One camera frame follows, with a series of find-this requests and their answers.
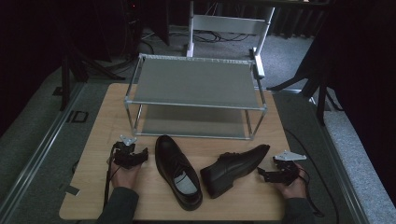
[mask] shoe heel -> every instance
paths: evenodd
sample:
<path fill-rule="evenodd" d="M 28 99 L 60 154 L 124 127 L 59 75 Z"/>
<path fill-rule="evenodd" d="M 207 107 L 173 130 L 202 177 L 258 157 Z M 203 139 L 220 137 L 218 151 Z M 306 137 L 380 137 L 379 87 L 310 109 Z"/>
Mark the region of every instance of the shoe heel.
<path fill-rule="evenodd" d="M 208 170 L 201 171 L 201 177 L 206 186 L 206 190 L 210 195 L 210 198 L 215 199 L 221 194 L 225 193 L 227 190 L 233 187 L 233 177 L 224 175 L 218 179 L 213 180 Z"/>

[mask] black leather shoe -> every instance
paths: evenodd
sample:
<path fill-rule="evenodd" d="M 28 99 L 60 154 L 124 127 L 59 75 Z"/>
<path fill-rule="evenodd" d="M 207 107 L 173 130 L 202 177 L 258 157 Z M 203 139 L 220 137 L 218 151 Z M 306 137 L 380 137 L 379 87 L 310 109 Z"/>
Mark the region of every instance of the black leather shoe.
<path fill-rule="evenodd" d="M 244 153 L 221 154 L 218 160 L 201 170 L 201 178 L 212 199 L 233 187 L 233 181 L 250 174 L 262 162 L 270 146 L 259 145 Z"/>
<path fill-rule="evenodd" d="M 171 137 L 162 135 L 157 139 L 155 162 L 180 206 L 187 211 L 197 209 L 203 199 L 198 175 Z"/>

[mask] wooden table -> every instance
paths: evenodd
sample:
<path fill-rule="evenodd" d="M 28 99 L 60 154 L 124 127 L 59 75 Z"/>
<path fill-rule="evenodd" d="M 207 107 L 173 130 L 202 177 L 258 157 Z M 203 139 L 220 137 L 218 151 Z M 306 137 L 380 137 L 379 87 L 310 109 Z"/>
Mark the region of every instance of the wooden table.
<path fill-rule="evenodd" d="M 106 160 L 113 144 L 121 135 L 131 133 L 123 99 L 127 84 L 109 86 L 87 145 L 81 155 L 71 186 L 80 189 L 77 196 L 66 193 L 60 210 L 63 219 L 97 219 L 103 209 L 106 182 Z M 270 151 L 259 165 L 275 170 L 272 157 L 289 145 L 282 128 L 271 92 L 264 92 L 268 112 L 253 140 L 228 140 L 174 137 L 196 173 L 213 164 L 224 152 L 244 152 L 259 144 L 270 145 Z M 136 192 L 140 195 L 134 219 L 138 220 L 279 220 L 284 203 L 271 184 L 265 183 L 257 171 L 233 182 L 233 188 L 217 199 L 210 199 L 201 181 L 202 205 L 191 212 L 177 203 L 172 190 L 155 165 L 156 136 L 138 136 L 136 149 L 148 147 L 148 161 L 143 163 Z"/>

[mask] hand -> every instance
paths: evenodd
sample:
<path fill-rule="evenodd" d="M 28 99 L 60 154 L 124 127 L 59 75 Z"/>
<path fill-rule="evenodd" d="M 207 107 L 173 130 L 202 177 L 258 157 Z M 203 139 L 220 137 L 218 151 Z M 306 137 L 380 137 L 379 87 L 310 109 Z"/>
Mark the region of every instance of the hand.
<path fill-rule="evenodd" d="M 299 175 L 304 177 L 305 171 L 303 167 L 297 164 L 297 167 L 300 169 Z M 283 183 L 275 183 L 274 187 L 280 191 L 285 199 L 289 198 L 306 198 L 305 193 L 305 182 L 298 177 L 295 179 L 290 185 L 286 186 Z"/>
<path fill-rule="evenodd" d="M 124 187 L 127 189 L 134 189 L 141 166 L 142 164 L 138 164 L 128 170 L 112 162 L 111 174 L 113 177 L 111 178 L 111 183 L 113 184 L 113 188 Z"/>

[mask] sleeve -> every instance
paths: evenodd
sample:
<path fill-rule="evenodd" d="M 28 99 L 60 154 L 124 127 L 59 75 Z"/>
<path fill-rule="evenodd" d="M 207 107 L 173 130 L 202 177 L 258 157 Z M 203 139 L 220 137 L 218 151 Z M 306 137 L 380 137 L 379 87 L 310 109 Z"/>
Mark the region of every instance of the sleeve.
<path fill-rule="evenodd" d="M 98 224 L 132 223 L 139 195 L 131 189 L 114 188 L 105 209 L 97 219 Z"/>
<path fill-rule="evenodd" d="M 315 217 L 311 206 L 305 198 L 290 198 L 286 200 L 285 216 L 282 224 L 313 224 Z"/>

